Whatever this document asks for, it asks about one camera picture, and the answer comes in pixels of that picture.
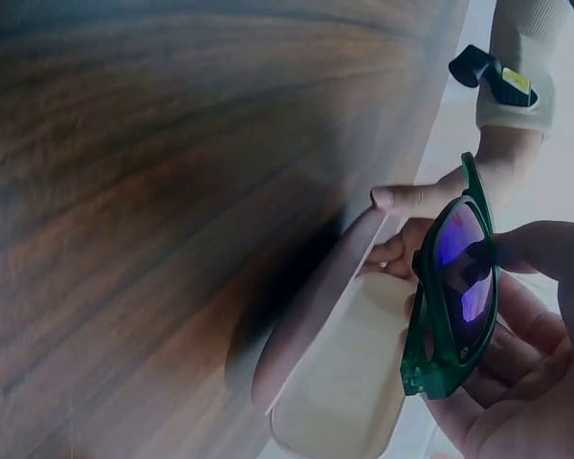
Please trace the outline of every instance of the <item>wood grain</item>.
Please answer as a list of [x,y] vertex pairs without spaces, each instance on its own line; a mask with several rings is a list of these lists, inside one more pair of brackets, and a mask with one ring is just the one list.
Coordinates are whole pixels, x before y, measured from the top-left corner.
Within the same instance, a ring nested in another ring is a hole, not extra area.
[[411,181],[466,0],[0,2],[0,458],[254,458],[272,319]]

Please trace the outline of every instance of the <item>sunglasses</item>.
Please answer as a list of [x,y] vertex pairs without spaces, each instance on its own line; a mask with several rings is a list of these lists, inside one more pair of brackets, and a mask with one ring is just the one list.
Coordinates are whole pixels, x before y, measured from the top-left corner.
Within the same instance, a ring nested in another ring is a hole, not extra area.
[[419,278],[400,366],[406,395],[449,397],[474,371],[497,318],[492,219],[472,154],[468,188],[434,221],[412,259]]

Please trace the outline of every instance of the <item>sunglasses frame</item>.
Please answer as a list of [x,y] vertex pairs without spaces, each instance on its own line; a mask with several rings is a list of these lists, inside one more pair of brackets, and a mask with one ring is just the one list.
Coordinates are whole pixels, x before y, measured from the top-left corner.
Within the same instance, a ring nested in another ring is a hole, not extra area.
[[[491,240],[492,216],[476,170],[475,159],[471,153],[464,153],[461,161],[468,188],[442,210],[426,234],[421,249],[412,259],[412,268],[419,278],[419,284],[400,365],[402,385],[407,396],[425,392],[429,399],[444,399],[453,394],[480,363],[495,329],[499,277],[495,261],[492,260],[491,268],[492,301],[489,318],[481,338],[473,349],[466,350],[465,358],[463,355],[459,356],[455,349],[447,302],[442,291],[442,280],[436,267],[438,235],[461,206],[470,207],[482,228],[484,242],[489,245],[492,257],[495,257]],[[433,341],[431,358],[428,358],[425,348],[426,332],[429,327],[432,330]]]

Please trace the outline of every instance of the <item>white sleeve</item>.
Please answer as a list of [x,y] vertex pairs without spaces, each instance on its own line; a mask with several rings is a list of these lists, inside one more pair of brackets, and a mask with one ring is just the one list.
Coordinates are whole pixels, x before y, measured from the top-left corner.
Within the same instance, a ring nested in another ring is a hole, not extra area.
[[476,124],[532,129],[546,134],[555,115],[551,63],[573,9],[568,0],[497,0],[489,52],[532,83],[539,100],[529,108],[496,102],[486,82],[480,86]]

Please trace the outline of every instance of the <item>reflective lens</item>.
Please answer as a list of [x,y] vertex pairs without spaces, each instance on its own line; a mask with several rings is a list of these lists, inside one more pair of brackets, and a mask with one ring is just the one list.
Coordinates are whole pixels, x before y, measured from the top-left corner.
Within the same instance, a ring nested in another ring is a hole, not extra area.
[[[487,251],[484,233],[470,206],[461,205],[438,234],[435,259],[442,279],[457,356],[464,361],[482,337],[493,300],[489,264],[475,261],[473,251]],[[476,254],[477,260],[490,260]]]

